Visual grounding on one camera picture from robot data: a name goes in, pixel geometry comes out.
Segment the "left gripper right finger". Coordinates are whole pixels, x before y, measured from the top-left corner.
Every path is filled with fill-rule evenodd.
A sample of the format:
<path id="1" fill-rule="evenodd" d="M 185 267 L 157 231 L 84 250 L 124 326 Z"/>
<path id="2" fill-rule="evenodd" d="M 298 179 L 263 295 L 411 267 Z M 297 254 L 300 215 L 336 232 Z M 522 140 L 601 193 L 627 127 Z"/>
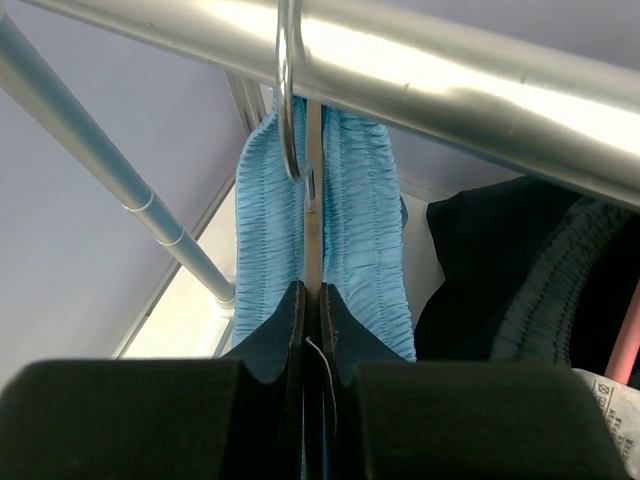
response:
<path id="1" fill-rule="evenodd" d="M 320 293 L 331 479 L 624 479 L 585 382 L 556 365 L 409 362 Z"/>

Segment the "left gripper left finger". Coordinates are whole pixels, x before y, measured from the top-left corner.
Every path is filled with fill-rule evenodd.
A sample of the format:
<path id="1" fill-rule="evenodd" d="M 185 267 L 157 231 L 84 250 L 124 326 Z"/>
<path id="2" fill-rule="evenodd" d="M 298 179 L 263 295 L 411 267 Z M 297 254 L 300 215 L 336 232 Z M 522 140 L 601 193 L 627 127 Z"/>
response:
<path id="1" fill-rule="evenodd" d="M 50 360 L 1 394 L 5 479 L 297 479 L 305 291 L 217 359 Z"/>

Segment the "light blue shorts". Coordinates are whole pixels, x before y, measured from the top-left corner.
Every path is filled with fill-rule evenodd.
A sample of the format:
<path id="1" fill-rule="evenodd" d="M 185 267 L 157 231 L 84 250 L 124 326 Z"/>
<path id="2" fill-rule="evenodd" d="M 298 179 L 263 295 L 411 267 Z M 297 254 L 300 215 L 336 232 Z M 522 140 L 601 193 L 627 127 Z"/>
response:
<path id="1" fill-rule="evenodd" d="M 323 279 L 350 313 L 407 361 L 416 358 L 404 286 L 401 193 L 386 127 L 323 110 Z M 278 121 L 251 133 L 236 170 L 237 280 L 232 343 L 253 333 L 304 270 L 305 188 L 287 175 Z"/>

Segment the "black shorts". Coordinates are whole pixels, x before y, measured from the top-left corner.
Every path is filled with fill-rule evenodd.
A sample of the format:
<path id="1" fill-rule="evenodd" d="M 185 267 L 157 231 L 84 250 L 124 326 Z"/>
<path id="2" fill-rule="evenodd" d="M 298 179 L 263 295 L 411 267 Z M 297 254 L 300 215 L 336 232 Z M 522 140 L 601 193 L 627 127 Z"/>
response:
<path id="1" fill-rule="evenodd" d="M 430 204 L 443 284 L 421 360 L 525 360 L 603 374 L 639 280 L 639 216 L 521 177 Z"/>

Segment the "pink hanger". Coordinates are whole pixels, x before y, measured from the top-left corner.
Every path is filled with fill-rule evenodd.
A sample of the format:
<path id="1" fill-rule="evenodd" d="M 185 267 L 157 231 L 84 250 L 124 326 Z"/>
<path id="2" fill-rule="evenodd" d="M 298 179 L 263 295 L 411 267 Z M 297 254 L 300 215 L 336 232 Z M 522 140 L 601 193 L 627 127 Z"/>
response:
<path id="1" fill-rule="evenodd" d="M 610 355 L 605 376 L 627 384 L 639 350 L 639 285 L 636 285 Z"/>

